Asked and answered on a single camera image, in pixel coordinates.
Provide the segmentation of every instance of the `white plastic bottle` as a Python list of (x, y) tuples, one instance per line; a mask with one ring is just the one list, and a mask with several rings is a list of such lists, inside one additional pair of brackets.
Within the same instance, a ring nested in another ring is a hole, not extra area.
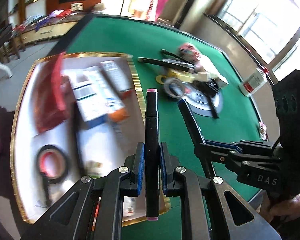
[(250, 97), (267, 82), (267, 73), (269, 73), (269, 70), (266, 68), (256, 68), (255, 72), (239, 85), (241, 92), (246, 97)]

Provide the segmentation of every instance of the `black tape roll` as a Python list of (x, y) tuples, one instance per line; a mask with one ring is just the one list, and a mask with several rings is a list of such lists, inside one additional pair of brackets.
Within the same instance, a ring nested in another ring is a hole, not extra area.
[[(56, 161), (55, 165), (57, 170), (52, 172), (47, 167), (45, 167), (45, 158), (50, 156), (50, 159)], [(44, 172), (48, 179), (48, 182), (51, 184), (56, 184), (62, 182), (69, 172), (69, 160), (66, 155), (54, 145), (45, 145), (43, 146), (37, 155), (36, 160), (37, 171), (39, 174)]]

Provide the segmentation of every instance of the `metal bolt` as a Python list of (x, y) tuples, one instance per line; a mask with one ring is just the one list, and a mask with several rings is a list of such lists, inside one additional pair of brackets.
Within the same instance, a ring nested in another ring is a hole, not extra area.
[(220, 178), (220, 177), (214, 177), (214, 178), (213, 178), (213, 182), (214, 182), (214, 183), (217, 183), (217, 184), (221, 184), (221, 183), (223, 182), (223, 179)]
[(91, 180), (90, 176), (83, 176), (81, 178), (81, 182), (84, 184), (90, 182), (90, 180)]
[(184, 173), (184, 172), (186, 172), (186, 168), (182, 167), (182, 166), (179, 166), (179, 167), (176, 167), (176, 171), (179, 172), (179, 173)]
[(129, 171), (128, 167), (122, 166), (122, 167), (119, 168), (119, 172), (121, 172), (121, 173), (126, 173), (128, 171)]

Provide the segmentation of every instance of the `green tabletop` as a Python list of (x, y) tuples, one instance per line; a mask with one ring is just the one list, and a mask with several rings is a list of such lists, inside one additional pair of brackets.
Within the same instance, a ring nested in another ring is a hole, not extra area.
[[(195, 115), (204, 137), (208, 140), (232, 142), (259, 140), (258, 117), (251, 100), (239, 90), (240, 80), (218, 49), (181, 32), (162, 26), (124, 18), (96, 17), (74, 38), (67, 49), (75, 52), (123, 52), (133, 55), (142, 90), (157, 88), (159, 91), (160, 141), (166, 141), (171, 155), (179, 158), (182, 166), (204, 176), (199, 159), (194, 156), (194, 146), (175, 101), (169, 100), (155, 81), (160, 74), (157, 66), (138, 62), (138, 57), (161, 59), (160, 49), (175, 52), (184, 42), (194, 44), (208, 56), (229, 85), (222, 90), (224, 106), (219, 119)], [(258, 189), (236, 181), (236, 174), (223, 164), (214, 164), (216, 173), (225, 179), (246, 200)], [(122, 239), (181, 239), (181, 210), (179, 198), (170, 198), (172, 208), (157, 222), (141, 222), (122, 228)]]

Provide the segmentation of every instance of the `pink marker tip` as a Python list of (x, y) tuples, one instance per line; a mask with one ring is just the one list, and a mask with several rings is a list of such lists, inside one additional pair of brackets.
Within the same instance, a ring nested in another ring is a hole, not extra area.
[(158, 92), (155, 88), (149, 88), (147, 92)]
[(157, 221), (158, 220), (158, 217), (156, 218), (147, 218), (147, 221)]

